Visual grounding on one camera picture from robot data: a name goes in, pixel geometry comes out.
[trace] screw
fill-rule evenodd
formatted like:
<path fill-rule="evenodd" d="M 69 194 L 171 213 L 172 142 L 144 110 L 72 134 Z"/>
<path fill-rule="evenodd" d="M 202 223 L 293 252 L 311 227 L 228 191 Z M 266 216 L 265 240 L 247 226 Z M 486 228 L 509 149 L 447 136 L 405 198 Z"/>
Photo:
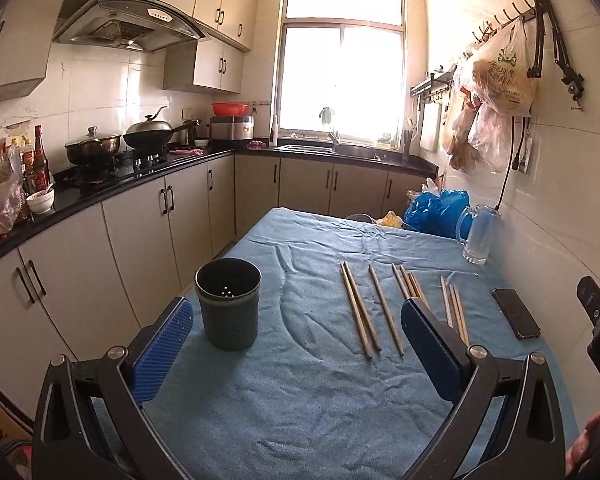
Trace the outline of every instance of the screw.
<path fill-rule="evenodd" d="M 472 346 L 469 348 L 469 352 L 476 359 L 484 359 L 488 354 L 487 349 L 480 345 Z"/>
<path fill-rule="evenodd" d="M 60 366 L 62 363 L 64 363 L 64 356 L 62 354 L 54 355 L 51 358 L 52 366 Z"/>
<path fill-rule="evenodd" d="M 125 349 L 122 346 L 114 346 L 107 352 L 109 359 L 120 359 L 125 354 Z"/>
<path fill-rule="evenodd" d="M 531 354 L 531 360 L 535 362 L 537 365 L 543 365 L 546 359 L 540 352 L 533 352 Z"/>

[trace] black phone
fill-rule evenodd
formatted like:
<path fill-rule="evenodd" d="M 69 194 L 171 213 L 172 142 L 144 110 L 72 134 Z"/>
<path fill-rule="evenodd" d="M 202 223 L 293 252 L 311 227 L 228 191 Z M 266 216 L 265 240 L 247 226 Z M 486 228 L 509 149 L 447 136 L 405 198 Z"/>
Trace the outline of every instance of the black phone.
<path fill-rule="evenodd" d="M 515 290 L 512 288 L 494 288 L 491 293 L 518 339 L 540 336 L 540 327 Z"/>

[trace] blue tablecloth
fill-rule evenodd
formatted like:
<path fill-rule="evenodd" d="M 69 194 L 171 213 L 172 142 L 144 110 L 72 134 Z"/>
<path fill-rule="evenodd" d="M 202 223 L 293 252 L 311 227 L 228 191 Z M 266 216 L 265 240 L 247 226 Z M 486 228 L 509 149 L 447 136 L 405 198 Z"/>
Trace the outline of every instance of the blue tablecloth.
<path fill-rule="evenodd" d="M 395 479 L 451 409 L 438 397 L 400 330 L 391 338 L 368 273 L 372 262 L 398 324 L 403 297 L 391 263 L 416 272 L 438 319 L 440 275 L 460 291 L 472 344 L 494 356 L 550 362 L 567 443 L 573 409 L 543 339 L 518 341 L 491 297 L 507 286 L 489 264 L 468 263 L 455 241 L 286 209 L 269 212 L 228 254 L 262 272 L 259 333 L 242 352 L 205 339 L 195 293 L 194 328 L 158 396 L 144 407 L 185 468 L 199 479 Z M 382 352 L 365 359 L 338 264 L 346 260 L 371 312 Z M 487 416 L 468 461 L 487 442 Z"/>

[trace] black cup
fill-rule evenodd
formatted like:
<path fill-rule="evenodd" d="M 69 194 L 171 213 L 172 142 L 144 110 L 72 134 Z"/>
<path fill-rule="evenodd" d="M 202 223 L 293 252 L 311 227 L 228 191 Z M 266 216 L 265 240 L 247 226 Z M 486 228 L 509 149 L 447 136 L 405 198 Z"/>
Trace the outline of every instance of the black cup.
<path fill-rule="evenodd" d="M 221 258 L 200 267 L 196 294 L 209 342 L 221 350 L 250 347 L 258 335 L 258 267 L 237 258 Z"/>

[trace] bright window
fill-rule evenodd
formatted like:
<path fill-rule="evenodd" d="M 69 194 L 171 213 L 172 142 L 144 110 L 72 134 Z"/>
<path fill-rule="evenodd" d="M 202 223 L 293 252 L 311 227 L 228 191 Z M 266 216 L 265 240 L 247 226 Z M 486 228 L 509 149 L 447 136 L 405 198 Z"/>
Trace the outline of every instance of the bright window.
<path fill-rule="evenodd" d="M 393 139 L 404 117 L 402 0 L 287 1 L 281 135 Z"/>

